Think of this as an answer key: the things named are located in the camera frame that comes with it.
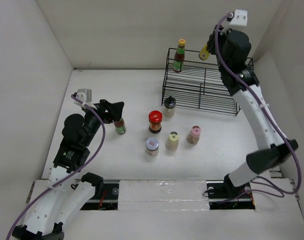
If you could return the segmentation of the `small yellow oil bottle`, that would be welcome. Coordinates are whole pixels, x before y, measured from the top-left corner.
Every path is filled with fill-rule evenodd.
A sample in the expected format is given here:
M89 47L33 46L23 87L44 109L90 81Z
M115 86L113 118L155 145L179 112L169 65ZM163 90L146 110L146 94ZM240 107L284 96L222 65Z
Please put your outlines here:
M199 59L205 61L209 58L211 54L208 52L207 44L203 46L203 48L199 52Z

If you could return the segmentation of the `green label sauce bottle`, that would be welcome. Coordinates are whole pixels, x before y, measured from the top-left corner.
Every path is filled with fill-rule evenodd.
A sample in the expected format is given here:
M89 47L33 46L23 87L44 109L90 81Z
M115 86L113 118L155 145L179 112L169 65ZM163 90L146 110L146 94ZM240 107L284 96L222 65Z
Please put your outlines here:
M115 121L113 124L118 134L122 135L126 133L126 125L123 118L121 118L120 121Z

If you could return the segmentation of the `yellow cap chili sauce bottle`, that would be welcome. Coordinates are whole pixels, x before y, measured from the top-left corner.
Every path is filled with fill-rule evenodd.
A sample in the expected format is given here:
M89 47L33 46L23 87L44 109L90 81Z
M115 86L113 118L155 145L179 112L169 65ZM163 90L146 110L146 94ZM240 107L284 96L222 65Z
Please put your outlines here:
M173 62L173 71L176 73L180 73L183 69L185 59L185 44L186 41L184 39L179 39Z

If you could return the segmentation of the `red lid chili jar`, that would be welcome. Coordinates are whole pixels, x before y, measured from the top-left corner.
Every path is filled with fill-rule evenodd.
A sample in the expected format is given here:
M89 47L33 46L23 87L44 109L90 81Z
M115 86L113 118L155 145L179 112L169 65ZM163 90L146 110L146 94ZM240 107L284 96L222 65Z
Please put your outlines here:
M163 120L163 115L160 111L158 110L153 110L149 113L149 130L157 134L161 131L162 129L162 120Z

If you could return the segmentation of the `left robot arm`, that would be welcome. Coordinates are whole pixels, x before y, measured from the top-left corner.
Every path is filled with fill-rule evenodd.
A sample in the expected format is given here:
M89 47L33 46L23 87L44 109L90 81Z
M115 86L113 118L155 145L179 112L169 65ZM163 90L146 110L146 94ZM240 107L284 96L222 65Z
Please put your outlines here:
M64 230L91 198L105 196L103 177L86 173L72 186L79 172L97 155L88 146L105 125L119 122L124 102L110 103L105 99L90 105L77 99L85 115L72 114L64 121L63 139L47 182L47 189L30 202L15 220L7 238L17 240L61 240Z

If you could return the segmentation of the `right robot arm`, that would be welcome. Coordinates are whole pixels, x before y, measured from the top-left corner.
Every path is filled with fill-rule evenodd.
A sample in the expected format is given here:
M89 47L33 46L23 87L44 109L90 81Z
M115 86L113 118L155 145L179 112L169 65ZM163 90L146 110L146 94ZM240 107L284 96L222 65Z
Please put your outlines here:
M216 56L222 83L243 110L258 148L224 178L224 194L234 197L242 186L261 173L283 164L289 157L296 160L295 151L299 145L295 139L289 140L277 126L256 74L246 65L251 50L249 37L242 31L224 30L216 25L206 50Z

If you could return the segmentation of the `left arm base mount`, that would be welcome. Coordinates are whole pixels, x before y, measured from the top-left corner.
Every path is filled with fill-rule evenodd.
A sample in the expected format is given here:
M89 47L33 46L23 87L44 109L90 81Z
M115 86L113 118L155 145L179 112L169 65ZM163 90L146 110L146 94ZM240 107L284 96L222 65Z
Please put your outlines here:
M103 189L88 200L82 211L114 211L118 210L119 181L104 181Z

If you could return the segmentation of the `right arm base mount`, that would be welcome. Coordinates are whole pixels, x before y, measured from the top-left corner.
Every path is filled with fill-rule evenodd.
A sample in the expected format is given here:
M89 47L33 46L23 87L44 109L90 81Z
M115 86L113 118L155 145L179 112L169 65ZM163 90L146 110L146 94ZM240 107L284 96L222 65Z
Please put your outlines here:
M208 199L210 210L254 210L256 207L250 189L249 182L228 188L223 180L207 180L203 196Z

